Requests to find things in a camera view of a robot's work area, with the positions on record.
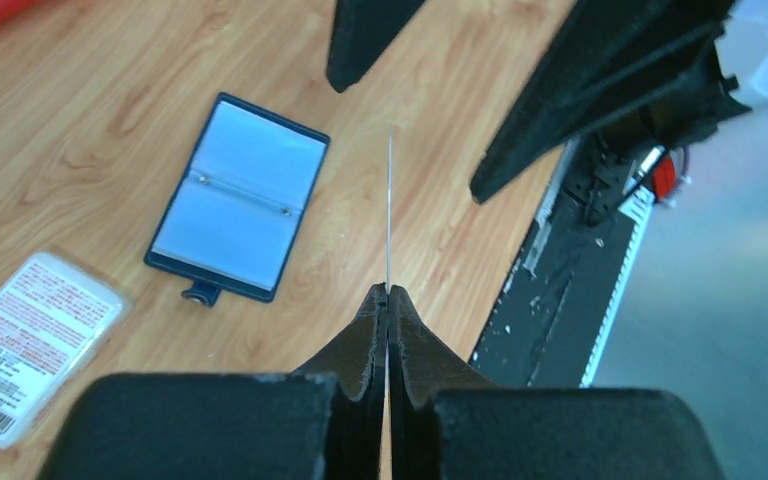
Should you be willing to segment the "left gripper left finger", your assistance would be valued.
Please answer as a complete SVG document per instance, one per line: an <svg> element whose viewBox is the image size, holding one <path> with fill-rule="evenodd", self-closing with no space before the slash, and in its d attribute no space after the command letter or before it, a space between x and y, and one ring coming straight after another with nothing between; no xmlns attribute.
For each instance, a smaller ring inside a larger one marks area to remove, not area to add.
<svg viewBox="0 0 768 480"><path fill-rule="evenodd" d="M355 317L331 341L296 369L332 375L332 398L325 458L327 479L377 479L386 392L388 295L374 284Z"/></svg>

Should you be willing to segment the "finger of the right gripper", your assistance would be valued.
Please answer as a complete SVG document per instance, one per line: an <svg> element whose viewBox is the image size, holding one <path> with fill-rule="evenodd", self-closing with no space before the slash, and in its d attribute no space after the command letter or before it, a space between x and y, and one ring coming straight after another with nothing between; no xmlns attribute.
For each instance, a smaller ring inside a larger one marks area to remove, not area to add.
<svg viewBox="0 0 768 480"><path fill-rule="evenodd" d="M609 152L701 142L749 112L715 42L732 1L578 1L513 103L469 188L484 203L539 157L600 134Z"/></svg>
<svg viewBox="0 0 768 480"><path fill-rule="evenodd" d="M358 83L424 0L337 0L325 75L343 93Z"/></svg>

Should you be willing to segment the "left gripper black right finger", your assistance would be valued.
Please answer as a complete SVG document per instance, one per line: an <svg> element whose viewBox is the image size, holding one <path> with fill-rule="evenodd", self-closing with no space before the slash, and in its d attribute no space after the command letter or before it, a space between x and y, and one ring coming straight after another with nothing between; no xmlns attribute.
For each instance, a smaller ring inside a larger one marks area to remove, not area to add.
<svg viewBox="0 0 768 480"><path fill-rule="evenodd" d="M440 435L433 410L442 391L493 389L421 319L407 290L387 299L391 472L394 479L439 477Z"/></svg>

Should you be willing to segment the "gold credit card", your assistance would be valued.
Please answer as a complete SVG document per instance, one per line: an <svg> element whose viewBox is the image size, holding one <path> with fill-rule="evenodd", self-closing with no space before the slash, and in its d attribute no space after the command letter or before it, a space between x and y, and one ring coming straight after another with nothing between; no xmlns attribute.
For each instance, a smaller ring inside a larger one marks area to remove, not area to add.
<svg viewBox="0 0 768 480"><path fill-rule="evenodd" d="M387 142L387 198L386 198L386 293L392 289L392 213L393 213L393 139L394 127L388 127Z"/></svg>

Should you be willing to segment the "navy blue card holder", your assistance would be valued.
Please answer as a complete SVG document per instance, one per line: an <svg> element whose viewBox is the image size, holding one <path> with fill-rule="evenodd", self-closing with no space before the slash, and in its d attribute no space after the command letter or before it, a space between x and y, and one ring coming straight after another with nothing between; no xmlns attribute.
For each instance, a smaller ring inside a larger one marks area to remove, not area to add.
<svg viewBox="0 0 768 480"><path fill-rule="evenodd" d="M211 308L227 291L274 300L330 137L220 92L144 255Z"/></svg>

